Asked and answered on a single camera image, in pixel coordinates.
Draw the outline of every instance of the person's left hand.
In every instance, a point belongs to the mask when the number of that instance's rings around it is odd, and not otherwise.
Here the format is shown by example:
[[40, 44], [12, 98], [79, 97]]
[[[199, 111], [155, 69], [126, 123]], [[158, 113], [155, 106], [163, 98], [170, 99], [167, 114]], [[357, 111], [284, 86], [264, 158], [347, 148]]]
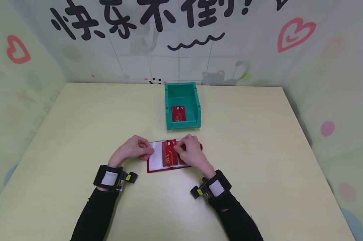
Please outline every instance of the person's left hand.
[[135, 157], [139, 157], [141, 160], [146, 161], [154, 151], [155, 150], [151, 147], [147, 139], [134, 135], [113, 153], [108, 162], [108, 166], [117, 168], [120, 167], [126, 159]]

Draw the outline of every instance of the person's right hand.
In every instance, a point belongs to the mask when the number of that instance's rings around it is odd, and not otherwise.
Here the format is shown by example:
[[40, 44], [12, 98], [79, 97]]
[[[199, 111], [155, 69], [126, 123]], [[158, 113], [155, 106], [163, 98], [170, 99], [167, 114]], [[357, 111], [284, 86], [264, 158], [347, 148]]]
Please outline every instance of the person's right hand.
[[[186, 145], [186, 150], [183, 150], [182, 145]], [[210, 179], [216, 175], [214, 167], [200, 149], [200, 142], [196, 136], [188, 134], [174, 146], [174, 149], [186, 164], [197, 168], [204, 177]]]

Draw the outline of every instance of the wall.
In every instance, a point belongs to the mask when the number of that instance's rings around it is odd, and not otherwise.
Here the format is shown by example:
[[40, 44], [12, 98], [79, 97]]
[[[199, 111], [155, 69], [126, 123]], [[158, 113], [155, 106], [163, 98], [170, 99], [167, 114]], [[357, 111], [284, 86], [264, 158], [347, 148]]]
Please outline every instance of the wall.
[[242, 0], [232, 14], [213, 1], [208, 23], [202, 0], [164, 1], [148, 22], [140, 0], [9, 2], [69, 81], [283, 86], [363, 240], [363, 0]]
[[357, 241], [363, 241], [363, 1], [332, 14], [285, 91]]
[[57, 63], [0, 0], [0, 193], [64, 83]]

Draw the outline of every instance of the pink dot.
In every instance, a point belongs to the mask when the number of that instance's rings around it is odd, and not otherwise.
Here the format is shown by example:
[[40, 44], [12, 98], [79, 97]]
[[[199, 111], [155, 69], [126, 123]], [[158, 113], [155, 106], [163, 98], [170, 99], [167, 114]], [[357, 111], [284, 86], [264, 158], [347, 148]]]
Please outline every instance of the pink dot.
[[356, 189], [346, 182], [341, 182], [338, 185], [338, 193], [344, 201], [349, 203], [354, 202], [357, 198]]
[[323, 122], [321, 125], [321, 134], [324, 137], [330, 136], [334, 132], [334, 123], [331, 121]]

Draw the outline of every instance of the teal plastic bin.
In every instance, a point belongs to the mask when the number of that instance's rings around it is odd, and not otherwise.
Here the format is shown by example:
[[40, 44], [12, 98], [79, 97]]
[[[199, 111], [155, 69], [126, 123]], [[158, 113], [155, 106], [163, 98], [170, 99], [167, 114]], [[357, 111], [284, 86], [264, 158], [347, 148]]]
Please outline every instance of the teal plastic bin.
[[[167, 121], [167, 130], [182, 128], [200, 128], [200, 103], [196, 84], [177, 83], [165, 84], [165, 116]], [[172, 121], [172, 107], [184, 106], [186, 110], [186, 121]]]

